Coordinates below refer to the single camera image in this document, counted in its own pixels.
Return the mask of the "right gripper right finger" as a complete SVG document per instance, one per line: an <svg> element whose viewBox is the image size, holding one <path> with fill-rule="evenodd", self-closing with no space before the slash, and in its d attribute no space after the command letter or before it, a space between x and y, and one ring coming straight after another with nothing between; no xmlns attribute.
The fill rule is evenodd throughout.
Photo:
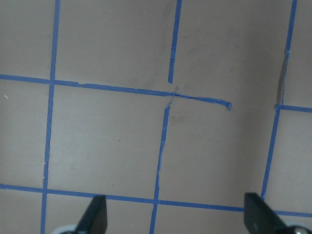
<svg viewBox="0 0 312 234"><path fill-rule="evenodd" d="M250 234L289 234L288 226L257 193L244 195L244 225Z"/></svg>

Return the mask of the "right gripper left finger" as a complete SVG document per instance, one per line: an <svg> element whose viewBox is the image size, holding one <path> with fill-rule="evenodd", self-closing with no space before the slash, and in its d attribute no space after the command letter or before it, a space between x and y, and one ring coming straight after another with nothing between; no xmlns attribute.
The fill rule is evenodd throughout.
<svg viewBox="0 0 312 234"><path fill-rule="evenodd" d="M108 227L106 196L95 196L76 226L75 234L105 234Z"/></svg>

